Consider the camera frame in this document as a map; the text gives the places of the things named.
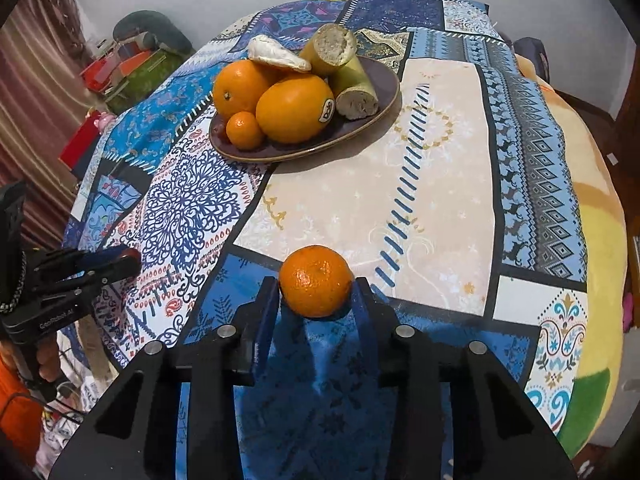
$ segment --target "curtain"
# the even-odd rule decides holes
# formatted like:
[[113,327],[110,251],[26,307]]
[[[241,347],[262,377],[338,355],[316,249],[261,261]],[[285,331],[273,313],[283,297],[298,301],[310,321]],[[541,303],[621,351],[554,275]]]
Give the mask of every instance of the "curtain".
[[74,0],[19,0],[0,29],[0,184],[28,184],[23,238],[58,248],[76,180],[58,156],[98,104]]

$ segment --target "pink toy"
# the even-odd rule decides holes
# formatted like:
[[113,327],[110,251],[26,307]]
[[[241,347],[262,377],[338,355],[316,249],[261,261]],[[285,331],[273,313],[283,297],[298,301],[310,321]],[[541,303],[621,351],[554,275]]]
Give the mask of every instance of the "pink toy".
[[100,114],[100,117],[94,121],[94,125],[98,128],[98,131],[102,133],[109,124],[116,120],[116,116],[110,112],[104,112]]
[[622,298],[622,332],[629,332],[631,322],[634,320],[634,297],[631,292]]

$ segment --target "dark cushion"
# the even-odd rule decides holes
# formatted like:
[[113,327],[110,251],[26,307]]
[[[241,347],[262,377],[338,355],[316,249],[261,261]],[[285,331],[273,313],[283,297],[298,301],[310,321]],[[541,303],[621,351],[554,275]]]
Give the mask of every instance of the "dark cushion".
[[142,32],[150,32],[171,50],[189,55],[193,51],[191,41],[161,12],[156,10],[136,10],[122,18],[113,27],[113,39],[126,41]]

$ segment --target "baguette piece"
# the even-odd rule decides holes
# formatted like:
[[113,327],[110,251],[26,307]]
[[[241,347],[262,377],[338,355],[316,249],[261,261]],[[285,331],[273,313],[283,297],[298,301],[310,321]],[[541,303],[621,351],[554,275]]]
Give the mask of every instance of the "baguette piece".
[[311,71],[311,63],[296,56],[278,41],[265,34],[259,34],[251,38],[249,45],[247,45],[247,54],[249,59],[256,63],[288,68],[295,72]]
[[341,25],[323,25],[298,54],[311,63],[311,72],[327,77],[347,64],[355,55],[358,42],[353,33]]
[[329,77],[329,86],[343,117],[353,121],[378,113],[378,96],[358,56]]

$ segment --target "table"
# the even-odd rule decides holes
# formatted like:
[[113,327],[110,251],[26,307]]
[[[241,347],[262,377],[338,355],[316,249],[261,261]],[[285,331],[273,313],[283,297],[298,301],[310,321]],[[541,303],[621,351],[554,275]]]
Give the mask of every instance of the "table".
[[[291,251],[324,244],[401,322],[437,341],[485,342],[575,455],[620,366],[622,210],[584,124],[516,60],[487,12],[468,0],[283,4],[233,24],[120,116],[65,234],[70,246],[142,254],[140,276],[95,305],[114,361],[126,366],[153,339],[198,340]],[[218,72],[256,34],[295,50],[327,22],[396,71],[395,122],[280,165],[223,160],[207,139]],[[351,314],[328,323],[282,309],[264,379],[236,390],[245,475],[381,477],[394,396],[366,376]],[[443,398],[447,413],[446,385]],[[185,384],[178,478],[187,408]]]

